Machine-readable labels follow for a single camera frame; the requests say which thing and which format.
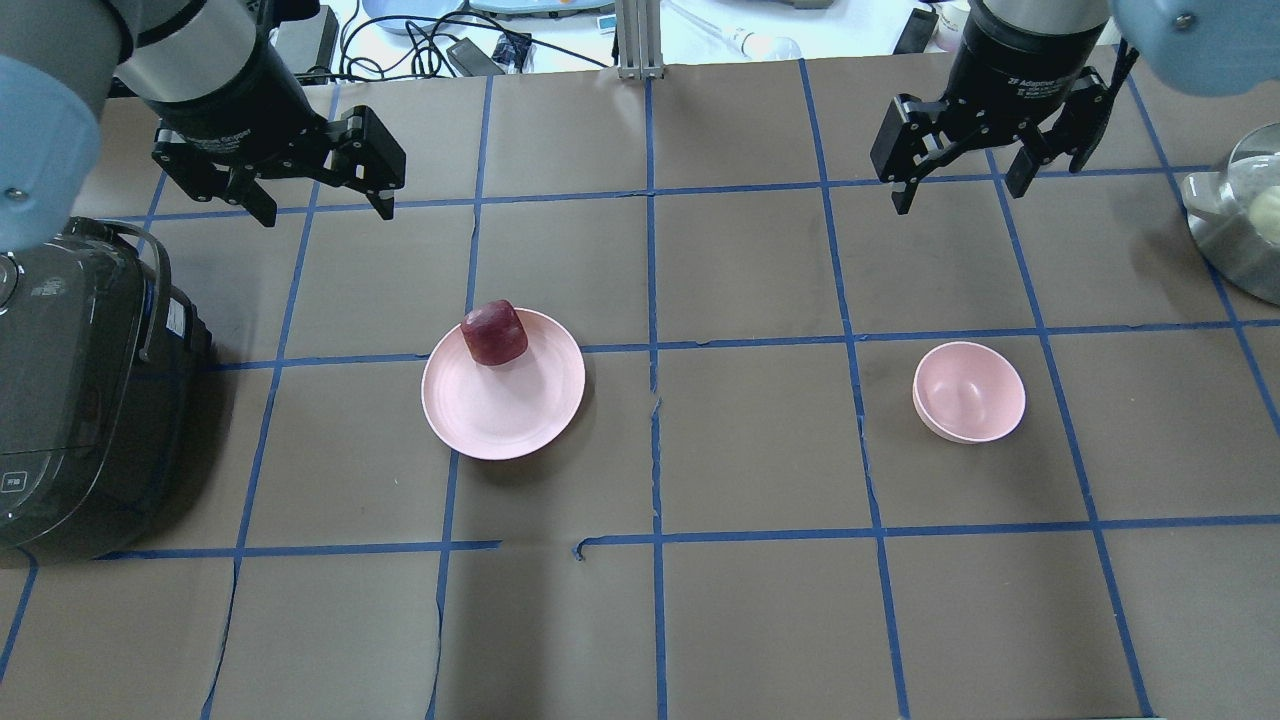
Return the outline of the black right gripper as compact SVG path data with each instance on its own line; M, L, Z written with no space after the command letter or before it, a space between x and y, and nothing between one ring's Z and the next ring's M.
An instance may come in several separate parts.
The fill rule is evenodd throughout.
M1087 67L1110 18L1106 5L973 5L942 99L897 95L870 149L876 178L910 213L919 184L963 154L1021 143L1005 174L1020 199L1061 155L1078 173L1108 127L1116 97L1140 53L1120 42L1110 81ZM1038 126L1060 109L1053 126Z

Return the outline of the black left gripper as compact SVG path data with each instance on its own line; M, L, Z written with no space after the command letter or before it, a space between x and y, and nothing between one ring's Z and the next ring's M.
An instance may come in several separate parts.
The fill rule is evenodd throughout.
M214 199L276 224L278 205L259 181L320 181L326 122L262 35L188 45L173 35L140 59L140 96L164 122L152 159L196 202ZM366 197L389 222L406 183L407 156L366 105L330 123L332 187Z

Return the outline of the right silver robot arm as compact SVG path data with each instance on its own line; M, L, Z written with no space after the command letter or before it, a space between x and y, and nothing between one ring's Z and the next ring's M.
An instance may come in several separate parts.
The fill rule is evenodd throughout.
M941 97L896 96L870 161L906 214L934 170L1016 145L1019 199L1057 158L1088 164L1139 60L1180 94L1224 97L1276 79L1277 47L1275 1L974 1Z

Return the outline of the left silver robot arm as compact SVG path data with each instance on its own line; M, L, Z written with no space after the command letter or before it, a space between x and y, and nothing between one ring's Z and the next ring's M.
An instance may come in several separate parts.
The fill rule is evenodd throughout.
M1 245L32 249L72 214L122 82L160 119L152 158L196 202L271 227L264 181L353 190L394 215L406 154L371 108L315 111L269 33L315 1L5 1L1 10Z

